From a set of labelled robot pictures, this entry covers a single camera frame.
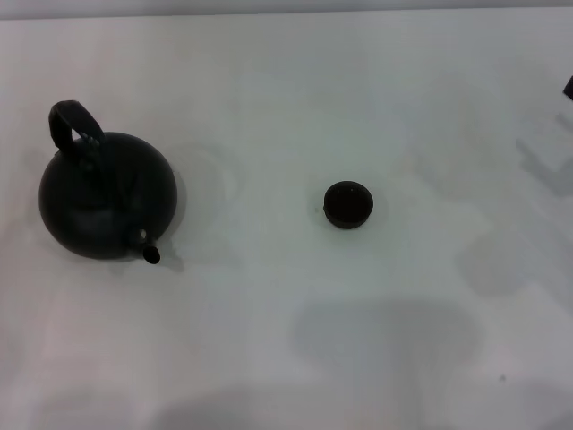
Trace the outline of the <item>small dark brown teacup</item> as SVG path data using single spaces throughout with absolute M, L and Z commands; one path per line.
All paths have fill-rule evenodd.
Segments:
M 323 211 L 336 228 L 361 227 L 372 214 L 374 201 L 371 192 L 354 181 L 340 181 L 331 185 L 323 197 Z

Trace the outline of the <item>black round teapot with handle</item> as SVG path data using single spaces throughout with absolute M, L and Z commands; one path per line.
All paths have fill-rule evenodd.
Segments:
M 54 104 L 48 125 L 57 152 L 41 178 L 38 206 L 49 233 L 83 257 L 159 263 L 157 242 L 178 198 L 167 159 L 138 137 L 103 131 L 76 100 Z

